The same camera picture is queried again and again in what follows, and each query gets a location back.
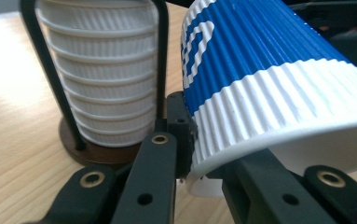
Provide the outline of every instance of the wood grain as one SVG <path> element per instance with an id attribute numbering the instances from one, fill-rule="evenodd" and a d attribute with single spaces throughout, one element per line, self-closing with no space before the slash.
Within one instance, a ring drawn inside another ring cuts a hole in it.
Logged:
<path id="1" fill-rule="evenodd" d="M 166 94 L 180 91 L 181 23 L 186 8 L 169 5 Z M 0 224 L 42 218 L 82 166 L 64 150 L 61 119 L 19 13 L 0 14 Z M 178 184 L 175 223 L 233 223 L 224 199 L 189 195 Z"/>

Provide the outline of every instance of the light wood surface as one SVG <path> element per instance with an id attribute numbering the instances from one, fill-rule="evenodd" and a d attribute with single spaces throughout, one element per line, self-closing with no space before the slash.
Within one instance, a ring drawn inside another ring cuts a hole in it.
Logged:
<path id="1" fill-rule="evenodd" d="M 166 94 L 182 89 L 180 33 L 186 8 L 169 5 Z M 0 14 L 0 224 L 42 218 L 82 166 L 58 136 L 62 115 L 19 13 Z M 224 199 L 189 195 L 178 184 L 175 223 L 233 223 Z"/>

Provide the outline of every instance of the wooden base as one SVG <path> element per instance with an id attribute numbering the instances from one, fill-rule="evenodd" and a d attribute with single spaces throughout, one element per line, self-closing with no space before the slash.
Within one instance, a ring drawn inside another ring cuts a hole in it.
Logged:
<path id="1" fill-rule="evenodd" d="M 135 160 L 141 143 L 131 147 L 101 147 L 84 139 L 86 148 L 77 150 L 73 136 L 64 119 L 60 122 L 60 138 L 65 149 L 74 160 L 83 165 L 102 164 L 114 170 Z"/>

